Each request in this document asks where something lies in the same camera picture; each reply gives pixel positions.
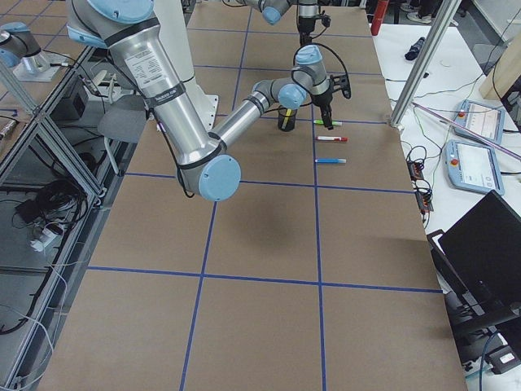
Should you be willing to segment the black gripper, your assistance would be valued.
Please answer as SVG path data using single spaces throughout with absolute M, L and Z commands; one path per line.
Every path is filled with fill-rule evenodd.
M 333 120 L 332 120 L 332 111 L 331 111 L 331 102 L 333 100 L 333 93 L 329 90 L 321 93 L 321 94 L 313 94 L 312 102 L 315 106 L 319 107 L 321 110 L 321 118 L 322 124 L 328 130 L 333 130 Z
M 304 47 L 310 43 L 310 34 L 314 31 L 315 24 L 315 15 L 299 15 L 297 17 L 297 29 L 300 34 L 300 47 Z

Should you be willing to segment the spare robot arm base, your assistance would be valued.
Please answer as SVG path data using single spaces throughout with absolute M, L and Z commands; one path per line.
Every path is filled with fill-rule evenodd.
M 1 62 L 20 81 L 50 82 L 58 72 L 23 22 L 1 26 Z

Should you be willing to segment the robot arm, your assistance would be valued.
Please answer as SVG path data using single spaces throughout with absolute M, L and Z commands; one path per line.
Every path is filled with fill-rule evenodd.
M 167 24 L 186 28 L 182 10 L 169 15 L 153 1 L 69 1 L 67 8 L 69 37 L 109 50 L 115 64 L 129 71 L 173 143 L 177 176 L 185 191 L 210 201 L 230 198 L 239 187 L 241 168 L 227 148 L 276 103 L 296 110 L 311 99 L 321 109 L 324 125 L 332 126 L 333 78 L 316 45 L 296 52 L 289 77 L 257 82 L 250 95 L 209 130 L 174 67 L 190 52 L 178 46 L 167 51 L 160 40 L 160 30 Z
M 315 38 L 320 37 L 331 26 L 331 18 L 324 12 L 319 1 L 238 0 L 221 3 L 227 7 L 250 7 L 260 12 L 270 25 L 276 25 L 293 6 L 296 6 L 300 48 L 311 45 Z

